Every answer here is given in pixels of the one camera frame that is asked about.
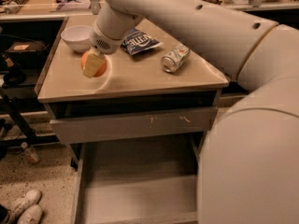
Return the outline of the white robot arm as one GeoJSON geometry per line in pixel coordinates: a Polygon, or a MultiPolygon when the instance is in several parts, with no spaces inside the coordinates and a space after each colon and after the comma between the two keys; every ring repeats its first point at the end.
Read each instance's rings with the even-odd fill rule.
{"type": "Polygon", "coordinates": [[[104,0],[93,48],[115,52],[142,19],[249,91],[200,151],[199,224],[299,224],[299,32],[201,0],[104,0]]]}

